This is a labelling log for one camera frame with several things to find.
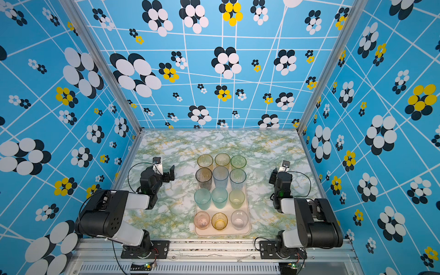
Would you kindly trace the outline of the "teal clear glass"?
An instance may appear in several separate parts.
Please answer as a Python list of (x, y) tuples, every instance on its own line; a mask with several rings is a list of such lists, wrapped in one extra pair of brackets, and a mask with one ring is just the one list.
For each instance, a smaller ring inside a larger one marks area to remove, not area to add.
[(233, 190), (241, 190), (246, 181), (246, 172), (243, 169), (235, 168), (229, 174), (231, 188)]

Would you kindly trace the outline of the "dark grey clear glass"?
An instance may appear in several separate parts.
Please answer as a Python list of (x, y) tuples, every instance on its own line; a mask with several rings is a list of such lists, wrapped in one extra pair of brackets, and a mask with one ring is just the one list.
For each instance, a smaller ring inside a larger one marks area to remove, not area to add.
[(201, 189), (211, 190), (212, 188), (212, 171), (209, 168), (203, 167), (197, 170), (195, 178), (198, 182), (198, 186)]

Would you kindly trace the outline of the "green clear glass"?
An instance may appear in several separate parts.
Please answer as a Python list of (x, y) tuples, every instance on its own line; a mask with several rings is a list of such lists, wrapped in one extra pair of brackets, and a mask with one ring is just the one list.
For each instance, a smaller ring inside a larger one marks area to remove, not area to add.
[(230, 164), (233, 168), (244, 168), (247, 165), (247, 160), (242, 155), (235, 155), (230, 159)]

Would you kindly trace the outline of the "frosted light green glass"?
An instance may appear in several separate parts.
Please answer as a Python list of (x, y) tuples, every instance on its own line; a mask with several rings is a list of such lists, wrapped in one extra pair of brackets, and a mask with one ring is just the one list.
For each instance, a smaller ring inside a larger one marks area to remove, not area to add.
[(239, 209), (244, 201), (245, 201), (245, 194), (241, 190), (232, 190), (229, 194), (229, 201), (234, 209)]

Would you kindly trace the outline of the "yellow glass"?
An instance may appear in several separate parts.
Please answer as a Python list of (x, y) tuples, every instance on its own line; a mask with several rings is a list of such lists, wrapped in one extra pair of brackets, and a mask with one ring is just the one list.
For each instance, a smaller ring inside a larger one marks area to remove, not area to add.
[(217, 166), (230, 167), (230, 156), (226, 153), (219, 153), (215, 156), (214, 161)]
[(200, 168), (213, 168), (213, 157), (209, 154), (203, 154), (198, 157), (197, 164)]

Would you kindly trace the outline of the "frosted white glass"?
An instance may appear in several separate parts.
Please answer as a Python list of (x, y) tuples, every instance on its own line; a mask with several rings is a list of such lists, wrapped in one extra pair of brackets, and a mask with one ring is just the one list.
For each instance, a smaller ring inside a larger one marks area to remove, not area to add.
[(236, 210), (231, 215), (231, 224), (236, 230), (244, 229), (249, 222), (249, 217), (243, 210)]

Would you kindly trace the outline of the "blue clear glass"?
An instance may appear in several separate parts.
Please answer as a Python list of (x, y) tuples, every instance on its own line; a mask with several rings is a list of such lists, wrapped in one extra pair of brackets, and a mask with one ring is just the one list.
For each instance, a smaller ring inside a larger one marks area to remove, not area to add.
[(229, 180), (229, 170), (224, 166), (218, 166), (212, 171), (212, 174), (215, 187), (226, 189)]

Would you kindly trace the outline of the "frosted pink glass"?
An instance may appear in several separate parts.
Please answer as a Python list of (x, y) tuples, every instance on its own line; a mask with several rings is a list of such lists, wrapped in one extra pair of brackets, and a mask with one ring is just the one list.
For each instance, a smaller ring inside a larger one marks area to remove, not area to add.
[(198, 212), (194, 217), (194, 224), (197, 229), (205, 230), (209, 227), (211, 218), (207, 212)]

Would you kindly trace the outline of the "olive clear small glass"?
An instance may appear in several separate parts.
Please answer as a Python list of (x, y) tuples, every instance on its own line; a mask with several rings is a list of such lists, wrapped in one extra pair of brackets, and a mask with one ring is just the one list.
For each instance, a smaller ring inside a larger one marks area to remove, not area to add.
[(212, 226), (215, 230), (221, 231), (228, 225), (228, 217), (224, 213), (215, 213), (212, 217)]

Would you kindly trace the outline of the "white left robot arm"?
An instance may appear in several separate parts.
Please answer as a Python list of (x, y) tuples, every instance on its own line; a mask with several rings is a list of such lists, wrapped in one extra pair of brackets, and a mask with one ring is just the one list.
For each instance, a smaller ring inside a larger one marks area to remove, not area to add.
[(141, 173), (140, 188), (99, 190), (92, 195), (79, 213), (76, 231), (90, 237), (102, 237), (122, 244), (122, 259), (166, 259), (169, 241), (153, 241), (145, 229), (138, 229), (123, 220), (126, 210), (151, 210), (163, 183), (175, 179), (175, 167), (168, 172), (162, 165), (150, 166)]

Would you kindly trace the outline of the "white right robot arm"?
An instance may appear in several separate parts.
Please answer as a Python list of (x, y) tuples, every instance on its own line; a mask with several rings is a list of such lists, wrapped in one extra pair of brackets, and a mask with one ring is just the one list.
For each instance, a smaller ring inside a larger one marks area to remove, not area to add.
[(288, 259), (305, 258), (305, 248), (332, 249), (343, 245), (344, 236), (327, 199), (296, 196), (291, 192), (293, 171), (274, 169), (269, 183), (274, 186), (270, 197), (279, 213), (294, 215), (296, 228), (281, 230), (275, 240), (277, 255)]

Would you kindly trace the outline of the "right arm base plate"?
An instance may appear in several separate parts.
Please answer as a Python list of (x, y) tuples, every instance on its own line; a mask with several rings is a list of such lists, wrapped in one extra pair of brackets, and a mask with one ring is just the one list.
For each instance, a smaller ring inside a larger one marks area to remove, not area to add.
[(302, 247), (285, 247), (277, 245), (276, 241), (259, 242), (260, 257), (262, 260), (305, 260), (307, 253)]

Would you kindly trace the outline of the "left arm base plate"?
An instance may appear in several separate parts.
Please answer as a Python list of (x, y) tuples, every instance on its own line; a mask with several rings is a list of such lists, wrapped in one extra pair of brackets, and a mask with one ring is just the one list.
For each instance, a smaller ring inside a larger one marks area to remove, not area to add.
[(150, 241), (148, 245), (123, 246), (122, 259), (166, 259), (169, 251), (170, 241)]

